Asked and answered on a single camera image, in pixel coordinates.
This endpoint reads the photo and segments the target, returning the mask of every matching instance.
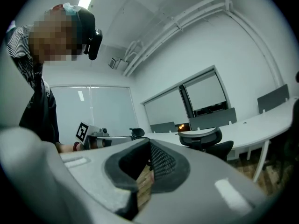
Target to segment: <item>floor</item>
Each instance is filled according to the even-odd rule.
[[[239,159],[228,161],[227,163],[232,165],[240,173],[244,174],[248,178],[253,179],[253,175],[256,170],[260,154],[261,149],[254,150],[251,152],[251,157],[249,161],[247,161],[247,153],[245,153],[241,154]],[[279,162],[276,168],[274,168],[273,166],[268,166],[265,171],[261,172],[257,180],[258,186],[268,196],[281,190],[285,186],[286,182],[289,180],[292,174],[292,166],[286,167],[284,172],[284,178],[281,184],[277,185],[279,166]],[[146,166],[137,179],[137,184],[139,187],[139,192],[137,194],[139,210],[142,210],[142,208],[144,208],[144,206],[150,199],[150,188],[153,183],[151,175],[152,171],[150,171],[149,167]]]

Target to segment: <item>black head-mounted camera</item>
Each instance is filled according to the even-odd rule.
[[[96,29],[92,38],[88,38],[87,45],[83,53],[86,55],[88,54],[89,59],[92,61],[97,58],[102,40],[103,34],[100,29]]]

